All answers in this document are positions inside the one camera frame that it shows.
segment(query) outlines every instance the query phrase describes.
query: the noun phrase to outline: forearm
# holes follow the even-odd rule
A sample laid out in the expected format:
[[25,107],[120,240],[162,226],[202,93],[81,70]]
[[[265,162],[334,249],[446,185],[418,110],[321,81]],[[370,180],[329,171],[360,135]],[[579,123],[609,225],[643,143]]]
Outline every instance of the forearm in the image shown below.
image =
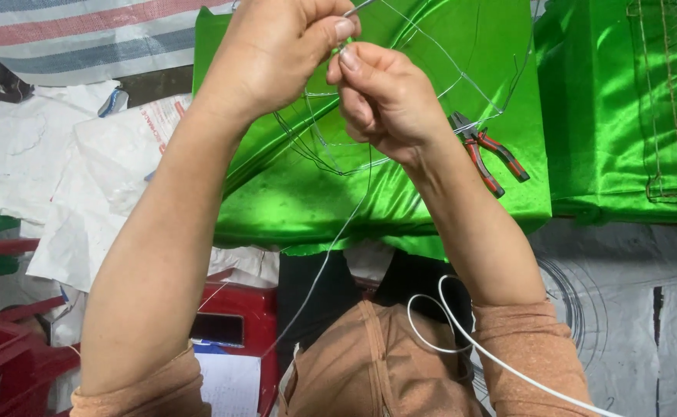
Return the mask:
[[247,126],[198,99],[94,281],[82,336],[84,395],[140,381],[186,349],[222,183]]
[[542,301],[546,292],[526,236],[487,190],[452,134],[406,169],[431,213],[445,252],[473,303],[488,306]]

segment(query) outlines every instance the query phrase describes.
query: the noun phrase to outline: person's right hand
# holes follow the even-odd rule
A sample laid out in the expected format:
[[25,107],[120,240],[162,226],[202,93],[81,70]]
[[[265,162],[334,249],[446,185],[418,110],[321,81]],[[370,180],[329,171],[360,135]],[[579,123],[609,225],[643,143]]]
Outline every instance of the person's right hand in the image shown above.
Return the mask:
[[425,155],[459,144],[431,81],[403,53],[350,43],[329,63],[326,81],[338,85],[349,136],[406,168],[420,168]]

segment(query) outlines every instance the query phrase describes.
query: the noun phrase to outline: metal grid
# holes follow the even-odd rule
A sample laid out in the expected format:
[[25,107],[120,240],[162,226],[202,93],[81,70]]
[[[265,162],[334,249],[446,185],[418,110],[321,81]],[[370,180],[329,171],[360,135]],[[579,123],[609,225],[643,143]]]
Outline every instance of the metal grid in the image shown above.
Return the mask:
[[653,171],[648,199],[677,203],[677,0],[634,0],[628,15],[638,19],[636,50],[648,89],[642,109],[645,129],[653,134],[645,147]]

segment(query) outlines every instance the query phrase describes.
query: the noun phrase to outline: red and black pliers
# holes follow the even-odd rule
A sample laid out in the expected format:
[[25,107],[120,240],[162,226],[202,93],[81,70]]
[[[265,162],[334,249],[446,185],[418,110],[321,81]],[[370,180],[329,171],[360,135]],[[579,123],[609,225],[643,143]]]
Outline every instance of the red and black pliers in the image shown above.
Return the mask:
[[485,167],[485,164],[482,162],[482,157],[480,156],[480,146],[488,149],[496,156],[498,156],[508,170],[511,171],[519,183],[530,178],[527,171],[521,166],[519,161],[510,153],[505,146],[491,139],[487,135],[487,128],[484,128],[482,131],[478,131],[477,128],[473,125],[473,122],[470,119],[462,116],[461,113],[455,111],[449,116],[449,123],[452,125],[455,133],[462,138],[462,144],[464,148],[467,149],[467,153],[472,158],[475,166],[480,173],[480,177],[487,186],[487,189],[491,190],[491,193],[496,196],[496,198],[501,198],[503,194],[506,194],[506,191],[498,184],[495,178],[491,175],[488,169]]

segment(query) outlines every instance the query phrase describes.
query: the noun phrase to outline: green satin fabric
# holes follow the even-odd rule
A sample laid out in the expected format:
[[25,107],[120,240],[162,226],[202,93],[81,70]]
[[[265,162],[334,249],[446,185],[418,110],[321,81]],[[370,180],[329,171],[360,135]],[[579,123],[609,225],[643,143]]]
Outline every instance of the green satin fabric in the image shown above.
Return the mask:
[[[523,65],[531,32],[529,1],[395,0],[390,4],[435,38],[495,104],[503,105],[516,69],[521,70]],[[445,54],[421,33],[415,33],[387,5],[377,2],[359,16],[362,40],[407,53],[426,71],[437,93],[459,78]],[[229,18],[203,9],[197,19],[194,93]],[[325,71],[325,64],[315,71],[307,85],[310,93],[335,92],[325,84]],[[440,101],[447,113],[460,110],[471,119],[493,113],[493,107],[464,80]],[[370,146],[355,144],[346,135],[336,96],[311,98],[309,103],[330,156],[317,139],[304,99],[279,114],[297,140],[320,156],[325,166],[299,154],[274,116],[258,119],[229,167],[214,244],[276,247],[288,254],[324,251],[366,194],[342,234],[345,238],[334,249],[373,238],[412,254],[444,259],[428,210],[402,168],[388,162],[356,171],[384,156]],[[532,177],[527,183],[518,183],[500,160],[483,151],[486,165],[506,189],[501,203],[525,231],[531,232],[550,218],[547,159],[533,60],[525,67],[506,111],[484,126],[491,137],[516,155]],[[329,167],[354,173],[337,175],[325,170]]]
[[[665,82],[662,24],[655,19],[645,25],[648,45],[653,45],[647,53],[653,89],[650,106],[639,20],[633,16],[636,4],[550,0],[536,24],[556,216],[575,216],[587,224],[677,222],[677,199],[657,197],[655,183],[659,154],[662,182],[677,191],[677,147]],[[660,12],[658,2],[642,4],[649,19]],[[672,61],[677,63],[677,56]],[[653,110],[657,135],[650,118]],[[651,188],[652,198],[646,187]]]

